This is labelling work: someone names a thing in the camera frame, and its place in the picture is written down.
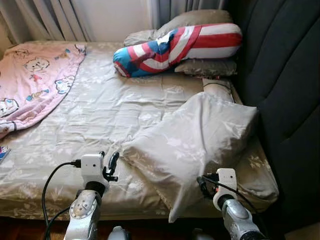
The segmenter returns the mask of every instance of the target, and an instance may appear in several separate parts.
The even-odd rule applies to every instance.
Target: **metal robot arm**
[[[108,190],[110,181],[118,181],[113,176],[119,153],[116,152],[109,160],[108,169],[104,167],[105,153],[86,154],[81,157],[81,174],[84,189],[79,190],[76,200],[71,204],[69,214],[70,223],[66,230],[64,240],[96,240],[97,224],[100,218],[100,206],[104,193]],[[115,227],[115,234],[109,236],[108,240],[129,240],[128,232],[120,226]]]
[[[232,168],[219,168],[208,178],[234,190],[237,189],[236,172]],[[198,177],[197,182],[205,197],[213,197],[213,205],[222,212],[224,226],[232,240],[267,239],[252,221],[251,213],[237,200],[237,195],[233,191],[219,186],[215,188],[215,194],[211,195],[202,177]]]

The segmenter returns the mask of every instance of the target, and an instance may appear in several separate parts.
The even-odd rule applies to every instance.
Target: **beige bed sheet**
[[[12,133],[0,142],[11,148],[0,164],[0,216],[42,219],[42,188],[58,164],[100,151],[106,152],[107,164],[121,143],[156,125],[203,90],[200,79],[176,73],[119,76],[112,58],[121,47],[121,43],[88,43],[87,56],[59,106],[36,126]],[[260,210],[265,210],[279,192],[262,148],[257,140],[252,142],[252,150],[244,153],[236,167],[238,187]],[[115,175],[119,181],[110,183],[102,200],[102,220],[168,217],[169,211],[153,186],[121,158]],[[80,169],[59,169],[47,189],[48,215],[70,205],[82,187]],[[188,208],[183,216],[221,215],[212,201],[203,200]]]

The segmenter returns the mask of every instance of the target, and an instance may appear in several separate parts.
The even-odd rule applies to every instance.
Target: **dark gray headboard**
[[[258,135],[276,175],[269,212],[285,232],[320,217],[320,1],[230,0],[243,32],[234,80],[260,111]]]

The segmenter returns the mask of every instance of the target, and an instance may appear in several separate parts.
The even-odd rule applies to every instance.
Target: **wooden floor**
[[[166,219],[100,221],[98,239],[106,240],[114,226],[122,226],[131,233],[132,240],[189,240],[194,228],[202,228],[204,232],[216,240],[229,240],[230,236],[221,219],[179,219],[168,224]],[[51,229],[51,240],[63,240],[68,222],[57,221]],[[1,240],[42,240],[45,224],[42,220],[22,220],[0,217]]]

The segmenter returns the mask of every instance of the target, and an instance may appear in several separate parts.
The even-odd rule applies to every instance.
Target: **gray curtain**
[[[90,41],[70,0],[1,1],[0,12],[18,44],[27,40]]]
[[[200,9],[224,9],[227,0],[152,0],[152,26],[155,29],[174,17]]]

